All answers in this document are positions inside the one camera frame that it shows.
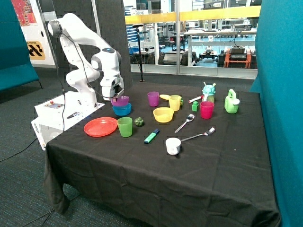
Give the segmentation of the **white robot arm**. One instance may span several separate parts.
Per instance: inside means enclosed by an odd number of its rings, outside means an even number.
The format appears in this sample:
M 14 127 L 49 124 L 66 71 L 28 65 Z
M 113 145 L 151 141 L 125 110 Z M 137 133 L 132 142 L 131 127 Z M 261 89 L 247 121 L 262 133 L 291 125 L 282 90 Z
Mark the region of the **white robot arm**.
M 89 107 L 97 105 L 96 92 L 89 83 L 97 80 L 101 74 L 101 95 L 104 100 L 123 95 L 119 52 L 72 13 L 51 20 L 47 27 L 53 37 L 59 38 L 68 62 L 77 67 L 67 74 L 66 79 L 78 91 L 81 104 Z

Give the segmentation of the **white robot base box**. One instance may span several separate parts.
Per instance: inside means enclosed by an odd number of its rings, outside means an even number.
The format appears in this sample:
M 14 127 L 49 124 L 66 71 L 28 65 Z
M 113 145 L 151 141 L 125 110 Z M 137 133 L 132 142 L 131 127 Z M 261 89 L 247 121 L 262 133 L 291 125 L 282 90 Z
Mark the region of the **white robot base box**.
M 42 150 L 46 144 L 74 126 L 97 109 L 103 103 L 86 105 L 78 92 L 69 91 L 35 106 L 38 115 L 31 124 Z

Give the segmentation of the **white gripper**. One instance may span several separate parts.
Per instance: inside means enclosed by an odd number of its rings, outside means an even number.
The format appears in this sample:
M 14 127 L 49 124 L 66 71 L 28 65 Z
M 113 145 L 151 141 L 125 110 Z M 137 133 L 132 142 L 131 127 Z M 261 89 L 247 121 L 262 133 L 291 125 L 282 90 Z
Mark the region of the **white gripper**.
M 101 92 L 103 98 L 112 98 L 113 102 L 124 94 L 124 81 L 120 74 L 115 76 L 103 76 L 101 82 Z

